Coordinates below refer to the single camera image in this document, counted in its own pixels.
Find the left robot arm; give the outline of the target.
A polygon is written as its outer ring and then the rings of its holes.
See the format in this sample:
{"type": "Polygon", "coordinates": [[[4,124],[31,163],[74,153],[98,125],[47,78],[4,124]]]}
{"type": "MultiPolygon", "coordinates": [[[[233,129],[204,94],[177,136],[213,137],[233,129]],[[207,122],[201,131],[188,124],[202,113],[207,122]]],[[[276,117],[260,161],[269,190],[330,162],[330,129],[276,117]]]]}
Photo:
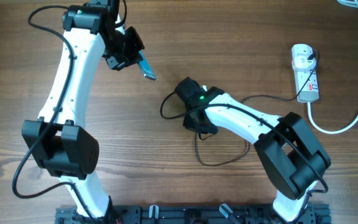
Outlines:
{"type": "Polygon", "coordinates": [[[133,27],[125,26],[119,8],[125,1],[90,1],[68,6],[63,14],[63,51],[44,107],[35,121],[25,121],[22,137],[36,164],[64,185],[76,203],[72,222],[120,223],[110,196],[95,171],[99,144],[86,132],[85,116],[94,74],[104,58],[111,70],[138,65],[155,75],[133,27]]]}

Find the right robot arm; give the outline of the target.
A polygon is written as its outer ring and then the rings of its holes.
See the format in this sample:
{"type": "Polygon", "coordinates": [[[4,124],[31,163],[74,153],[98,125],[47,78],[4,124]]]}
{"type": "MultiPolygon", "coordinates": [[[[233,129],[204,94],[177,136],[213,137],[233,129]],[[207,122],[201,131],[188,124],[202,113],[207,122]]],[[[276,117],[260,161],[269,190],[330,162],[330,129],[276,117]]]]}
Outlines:
{"type": "Polygon", "coordinates": [[[293,112],[281,117],[252,109],[224,90],[200,86],[187,77],[174,89],[186,111],[183,125],[196,133],[215,135],[219,128],[237,134],[255,147],[277,189],[273,209],[286,222],[299,220],[317,182],[331,165],[304,119],[293,112]]]}

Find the blue screen Galaxy smartphone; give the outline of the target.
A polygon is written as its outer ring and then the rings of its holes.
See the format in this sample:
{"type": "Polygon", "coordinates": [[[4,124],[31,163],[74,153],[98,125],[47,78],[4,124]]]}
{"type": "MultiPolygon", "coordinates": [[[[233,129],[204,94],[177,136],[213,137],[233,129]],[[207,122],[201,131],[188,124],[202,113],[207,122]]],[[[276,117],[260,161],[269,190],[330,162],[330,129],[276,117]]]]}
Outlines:
{"type": "Polygon", "coordinates": [[[142,60],[139,61],[137,64],[138,64],[138,67],[140,68],[143,76],[150,80],[156,80],[157,78],[156,78],[151,66],[149,65],[148,61],[146,60],[144,54],[142,53],[142,51],[140,51],[139,54],[142,57],[142,60]]]}

